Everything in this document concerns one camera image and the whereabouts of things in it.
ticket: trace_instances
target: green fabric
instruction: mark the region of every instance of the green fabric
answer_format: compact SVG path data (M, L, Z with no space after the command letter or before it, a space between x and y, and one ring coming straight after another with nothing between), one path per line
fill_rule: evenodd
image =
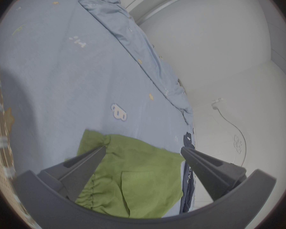
M106 155L76 203L93 211L126 218L160 218L182 197L177 153L122 136L85 130L77 152L99 146Z

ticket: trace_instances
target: navy fabric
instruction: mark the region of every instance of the navy fabric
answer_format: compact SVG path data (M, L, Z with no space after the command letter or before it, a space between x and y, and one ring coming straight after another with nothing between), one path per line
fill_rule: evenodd
M183 145L185 147L191 147L195 149L194 145L192 144L191 134L188 132L183 136ZM194 194L194 189L194 173L188 163L185 162L182 186L183 196L181 198L180 214L189 211L191 207L192 197Z

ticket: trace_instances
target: mattress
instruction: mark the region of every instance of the mattress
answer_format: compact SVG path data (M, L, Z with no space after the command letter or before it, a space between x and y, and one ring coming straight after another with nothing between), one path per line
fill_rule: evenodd
M74 157L85 129L176 153L192 133L191 107L170 66L131 18L127 29L141 41L122 41L117 25L93 15L92 6L18 0L0 25L2 94L15 118L10 140L18 173ZM180 201L166 216L179 209Z

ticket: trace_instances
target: dark gray plastic part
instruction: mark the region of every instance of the dark gray plastic part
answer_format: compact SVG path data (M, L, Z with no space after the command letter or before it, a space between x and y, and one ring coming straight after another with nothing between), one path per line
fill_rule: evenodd
M98 147L42 170L38 177L61 196L75 201L105 154L106 147Z
M256 216L270 195L275 178L255 170L215 202L189 213L159 219L128 219L99 214L62 197L33 172L13 180L24 207L42 229L241 229Z
M215 201L246 179L246 169L213 158L189 147L181 154Z

